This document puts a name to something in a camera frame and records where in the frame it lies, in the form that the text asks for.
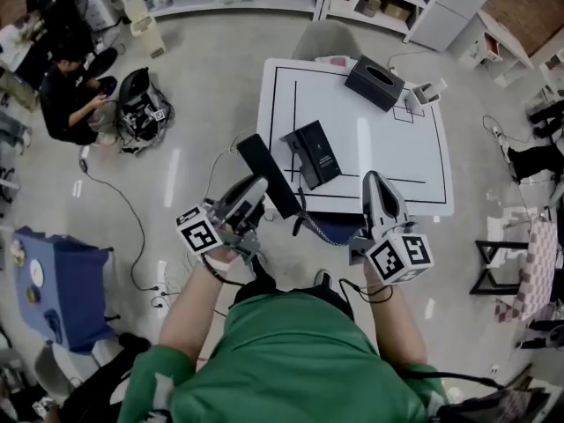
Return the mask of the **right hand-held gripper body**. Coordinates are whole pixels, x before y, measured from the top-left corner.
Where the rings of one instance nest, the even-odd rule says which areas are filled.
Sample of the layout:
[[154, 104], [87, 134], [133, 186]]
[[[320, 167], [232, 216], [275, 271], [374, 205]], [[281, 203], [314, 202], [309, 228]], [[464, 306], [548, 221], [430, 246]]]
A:
[[434, 267], [424, 234], [415, 233], [417, 222], [392, 222], [390, 226], [359, 229], [348, 242], [349, 264], [366, 260], [385, 286], [413, 281]]

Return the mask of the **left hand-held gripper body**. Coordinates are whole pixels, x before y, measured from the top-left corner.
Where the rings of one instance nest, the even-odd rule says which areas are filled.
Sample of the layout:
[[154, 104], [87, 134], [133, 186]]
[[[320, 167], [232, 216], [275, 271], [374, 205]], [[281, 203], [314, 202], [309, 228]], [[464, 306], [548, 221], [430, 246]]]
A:
[[176, 231], [194, 256], [226, 246], [250, 263], [261, 248], [256, 230], [263, 213], [263, 201], [250, 215], [241, 215], [237, 204], [205, 199], [176, 219]]

